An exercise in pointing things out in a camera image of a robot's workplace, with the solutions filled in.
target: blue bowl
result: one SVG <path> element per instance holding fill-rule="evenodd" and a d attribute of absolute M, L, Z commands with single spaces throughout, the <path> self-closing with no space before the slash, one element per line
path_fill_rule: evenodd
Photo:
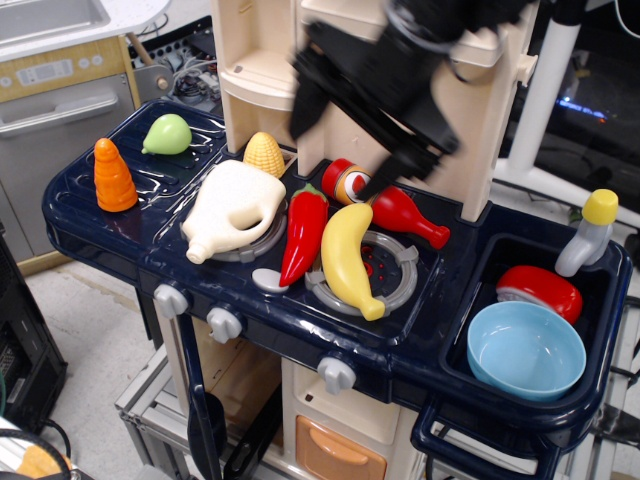
<path fill-rule="evenodd" d="M 512 301 L 490 305 L 473 318 L 467 360 L 478 380 L 520 398 L 550 402 L 580 379 L 587 354 L 560 315 Z"/>

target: yellow banana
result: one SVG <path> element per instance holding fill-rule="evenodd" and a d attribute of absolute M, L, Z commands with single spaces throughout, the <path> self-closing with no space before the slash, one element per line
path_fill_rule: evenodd
<path fill-rule="evenodd" d="M 385 305 L 373 298 L 360 255 L 372 218 L 373 210 L 367 203 L 347 205 L 331 217 L 322 235 L 322 270 L 336 297 L 360 310 L 367 320 L 378 320 Z"/>

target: orange drawer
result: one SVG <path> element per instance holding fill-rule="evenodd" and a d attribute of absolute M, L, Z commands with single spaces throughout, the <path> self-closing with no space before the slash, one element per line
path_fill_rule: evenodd
<path fill-rule="evenodd" d="M 387 469 L 382 456 L 302 416 L 296 418 L 296 461 L 323 480 L 383 480 Z"/>

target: toy milk bottle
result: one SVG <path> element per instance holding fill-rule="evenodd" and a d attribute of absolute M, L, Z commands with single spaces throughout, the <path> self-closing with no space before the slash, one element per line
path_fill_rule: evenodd
<path fill-rule="evenodd" d="M 189 240 L 187 258 L 200 264 L 257 240 L 273 222 L 285 193 L 280 180 L 246 163 L 226 160 L 215 166 L 182 224 Z"/>

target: gray appliance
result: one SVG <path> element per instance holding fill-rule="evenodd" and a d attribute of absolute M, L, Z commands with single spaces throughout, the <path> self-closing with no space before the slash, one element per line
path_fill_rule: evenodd
<path fill-rule="evenodd" d="M 54 250 L 41 211 L 49 181 L 133 111 L 124 74 L 0 104 L 0 220 L 17 262 Z"/>

